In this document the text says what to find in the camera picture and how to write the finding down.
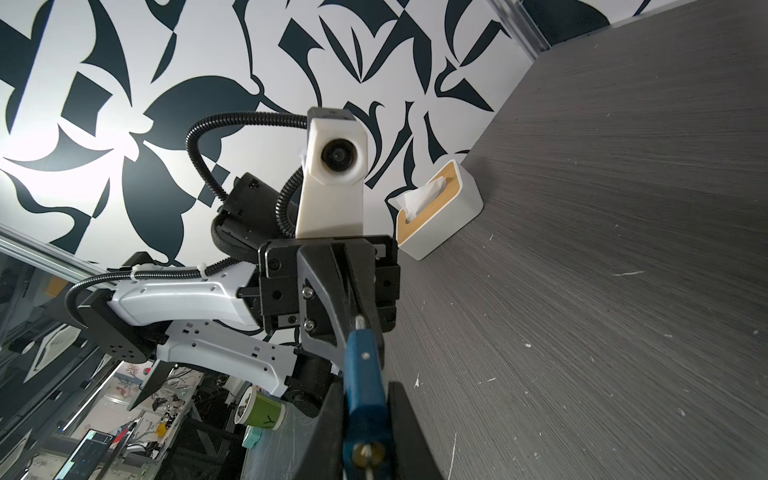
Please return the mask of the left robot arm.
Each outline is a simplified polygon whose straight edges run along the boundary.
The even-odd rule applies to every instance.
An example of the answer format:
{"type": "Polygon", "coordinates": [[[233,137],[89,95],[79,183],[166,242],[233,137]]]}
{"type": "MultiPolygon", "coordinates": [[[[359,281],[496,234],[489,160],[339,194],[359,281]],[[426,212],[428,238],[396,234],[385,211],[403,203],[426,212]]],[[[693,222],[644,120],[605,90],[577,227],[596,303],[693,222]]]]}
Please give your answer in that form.
{"type": "Polygon", "coordinates": [[[222,202],[211,235],[224,259],[174,268],[139,252],[72,286],[65,308],[114,358],[151,363],[142,397],[187,366],[242,379],[314,416],[343,370],[351,332],[370,329],[382,350],[396,325],[397,243],[363,232],[366,131],[346,109],[231,112],[196,122],[185,149],[222,202]],[[300,169],[281,190],[250,174],[224,190],[202,137],[262,125],[306,131],[300,169]]]}

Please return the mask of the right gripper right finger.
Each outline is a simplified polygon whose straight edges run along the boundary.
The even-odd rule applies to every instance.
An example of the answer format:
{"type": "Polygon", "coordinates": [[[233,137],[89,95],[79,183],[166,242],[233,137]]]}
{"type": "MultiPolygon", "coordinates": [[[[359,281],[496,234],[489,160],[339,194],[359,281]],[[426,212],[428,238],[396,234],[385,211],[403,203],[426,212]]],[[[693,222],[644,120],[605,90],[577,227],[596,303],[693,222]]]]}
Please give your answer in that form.
{"type": "Polygon", "coordinates": [[[388,408],[394,445],[393,478],[443,480],[402,383],[388,384],[388,408]]]}

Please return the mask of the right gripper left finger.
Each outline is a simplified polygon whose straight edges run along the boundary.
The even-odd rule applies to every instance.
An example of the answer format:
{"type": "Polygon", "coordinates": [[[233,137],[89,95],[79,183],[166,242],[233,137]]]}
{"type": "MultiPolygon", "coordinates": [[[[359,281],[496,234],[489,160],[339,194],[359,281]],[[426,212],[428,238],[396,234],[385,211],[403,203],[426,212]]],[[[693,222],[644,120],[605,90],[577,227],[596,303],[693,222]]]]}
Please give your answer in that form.
{"type": "Polygon", "coordinates": [[[345,396],[342,382],[331,385],[294,480],[340,480],[343,474],[345,396]]]}

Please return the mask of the blue padlock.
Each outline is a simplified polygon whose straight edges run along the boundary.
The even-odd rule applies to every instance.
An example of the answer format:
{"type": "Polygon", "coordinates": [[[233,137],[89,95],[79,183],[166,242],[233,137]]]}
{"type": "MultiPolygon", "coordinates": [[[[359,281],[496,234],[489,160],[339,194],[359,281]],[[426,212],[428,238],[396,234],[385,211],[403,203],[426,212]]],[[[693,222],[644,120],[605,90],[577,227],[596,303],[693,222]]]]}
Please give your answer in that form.
{"type": "Polygon", "coordinates": [[[363,316],[347,339],[342,460],[348,479],[393,477],[393,434],[376,337],[363,316]]]}

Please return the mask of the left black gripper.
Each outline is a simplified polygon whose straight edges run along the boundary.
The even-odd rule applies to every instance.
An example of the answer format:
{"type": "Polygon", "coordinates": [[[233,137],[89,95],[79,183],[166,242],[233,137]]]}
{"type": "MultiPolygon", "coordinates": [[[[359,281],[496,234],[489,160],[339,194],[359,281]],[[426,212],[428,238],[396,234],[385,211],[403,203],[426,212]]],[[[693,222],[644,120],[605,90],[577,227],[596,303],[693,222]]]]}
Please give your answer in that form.
{"type": "Polygon", "coordinates": [[[266,332],[297,327],[304,351],[341,368],[351,333],[368,329],[385,361],[400,298],[394,238],[277,239],[258,256],[257,321],[266,332]]]}

